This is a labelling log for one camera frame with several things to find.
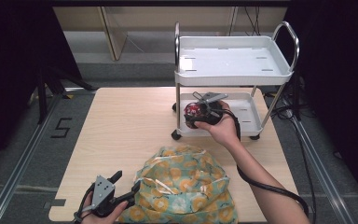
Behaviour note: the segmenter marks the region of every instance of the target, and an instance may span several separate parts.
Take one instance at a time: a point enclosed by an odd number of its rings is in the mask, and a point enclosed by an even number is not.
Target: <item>cart tray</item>
[[[185,124],[184,109],[186,105],[197,102],[192,93],[182,93],[180,101],[180,129],[176,130],[182,136],[209,136],[201,129],[190,129]],[[241,136],[257,136],[262,131],[261,121],[255,107],[255,102],[248,92],[231,92],[225,102],[238,118],[241,126]]]
[[[182,36],[175,81],[184,86],[282,85],[293,72],[269,36]]]

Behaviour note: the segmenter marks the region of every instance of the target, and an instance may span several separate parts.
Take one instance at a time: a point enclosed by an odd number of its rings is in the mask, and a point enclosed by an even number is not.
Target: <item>floral bag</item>
[[[135,205],[119,217],[125,223],[238,223],[228,192],[229,178],[199,147],[162,147],[135,181]]]

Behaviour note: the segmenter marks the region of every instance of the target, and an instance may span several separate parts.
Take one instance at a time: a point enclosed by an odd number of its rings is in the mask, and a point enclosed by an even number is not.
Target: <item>cart wheel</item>
[[[173,138],[173,140],[179,140],[182,135],[180,135],[176,130],[173,131],[173,133],[171,133],[171,137]]]
[[[252,140],[257,140],[257,139],[260,138],[260,134],[258,134],[258,135],[256,135],[256,136],[250,136],[250,138],[251,138]]]

